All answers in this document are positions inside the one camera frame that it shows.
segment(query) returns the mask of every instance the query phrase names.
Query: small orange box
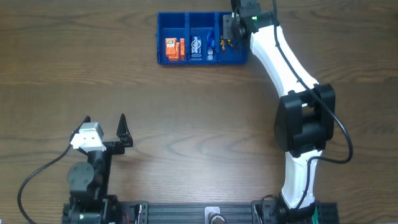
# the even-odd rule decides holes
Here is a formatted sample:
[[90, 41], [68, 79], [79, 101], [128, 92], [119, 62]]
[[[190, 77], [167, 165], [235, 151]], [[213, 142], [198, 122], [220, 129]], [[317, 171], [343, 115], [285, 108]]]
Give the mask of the small orange box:
[[177, 49], [177, 38], [166, 38], [166, 56], [175, 56]]
[[175, 45], [175, 55], [169, 56], [169, 60], [180, 60], [180, 43]]
[[181, 54], [181, 60], [185, 60], [185, 39], [181, 38], [180, 39], [180, 54]]

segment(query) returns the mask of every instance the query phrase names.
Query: blue object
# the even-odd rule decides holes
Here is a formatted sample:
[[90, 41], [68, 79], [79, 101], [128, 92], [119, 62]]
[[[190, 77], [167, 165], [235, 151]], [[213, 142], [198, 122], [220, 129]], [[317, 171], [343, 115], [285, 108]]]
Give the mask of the blue object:
[[191, 58], [201, 60], [201, 37], [192, 36], [191, 41]]
[[[225, 52], [221, 49], [223, 15], [227, 14], [231, 12], [159, 12], [156, 34], [157, 62], [161, 65], [245, 64], [248, 60], [248, 49], [243, 42], [238, 45], [238, 49], [233, 49], [227, 43]], [[191, 56], [191, 43], [194, 36], [201, 37], [201, 60]], [[169, 61], [165, 55], [166, 38], [177, 38], [177, 42], [181, 38], [185, 39], [185, 60]], [[213, 46], [213, 55], [208, 52], [211, 46]]]

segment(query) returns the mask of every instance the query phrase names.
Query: wooden surface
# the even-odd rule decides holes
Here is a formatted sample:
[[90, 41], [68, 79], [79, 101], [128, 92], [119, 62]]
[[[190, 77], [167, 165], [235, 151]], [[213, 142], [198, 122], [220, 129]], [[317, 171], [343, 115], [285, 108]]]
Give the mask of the wooden surface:
[[[398, 2], [278, 0], [285, 37], [336, 91], [355, 145], [347, 165], [319, 162], [315, 196], [342, 223], [398, 222]], [[270, 9], [270, 1], [262, 3]], [[109, 193], [149, 202], [250, 202], [277, 194], [284, 153], [278, 96], [254, 57], [245, 66], [161, 67], [158, 11], [227, 11], [227, 0], [0, 1], [0, 219], [27, 223], [22, 181], [57, 157], [85, 115], [114, 139], [125, 113], [135, 147], [115, 156]], [[343, 158], [335, 129], [325, 155]], [[22, 202], [60, 223], [70, 151], [33, 178]]]

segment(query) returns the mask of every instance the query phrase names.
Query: tabletop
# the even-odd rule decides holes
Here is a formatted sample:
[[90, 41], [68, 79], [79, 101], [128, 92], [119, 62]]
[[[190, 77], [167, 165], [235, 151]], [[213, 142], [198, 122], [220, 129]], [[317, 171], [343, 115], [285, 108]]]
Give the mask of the tabletop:
[[[270, 1], [259, 1], [263, 10]], [[341, 223], [398, 222], [398, 2], [277, 0], [291, 49], [336, 91], [354, 142], [349, 164], [319, 162], [314, 194]], [[27, 223], [17, 191], [56, 158], [86, 115], [116, 138], [121, 113], [135, 145], [114, 156], [109, 194], [149, 202], [250, 202], [280, 192], [278, 94], [251, 55], [245, 65], [157, 64], [159, 11], [228, 11], [227, 0], [0, 1], [0, 220]], [[344, 158], [341, 131], [324, 155]], [[71, 150], [34, 177], [22, 203], [60, 223]]]

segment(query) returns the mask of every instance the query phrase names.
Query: wood grain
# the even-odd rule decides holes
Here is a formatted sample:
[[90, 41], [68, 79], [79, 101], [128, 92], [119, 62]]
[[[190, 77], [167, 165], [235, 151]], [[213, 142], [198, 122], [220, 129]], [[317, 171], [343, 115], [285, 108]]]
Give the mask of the wood grain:
[[[270, 1], [260, 1], [264, 10]], [[278, 0], [288, 43], [336, 91], [352, 162], [320, 162], [316, 198], [341, 223], [398, 222], [398, 2]], [[90, 115], [115, 138], [125, 113], [133, 149], [115, 156], [109, 192], [149, 202], [249, 202], [277, 194], [284, 154], [274, 140], [278, 97], [254, 57], [245, 66], [161, 67], [158, 11], [227, 11], [229, 1], [0, 1], [0, 219], [27, 223], [16, 195]], [[325, 155], [345, 157], [336, 129]], [[23, 194], [37, 223], [60, 223], [71, 151]]]

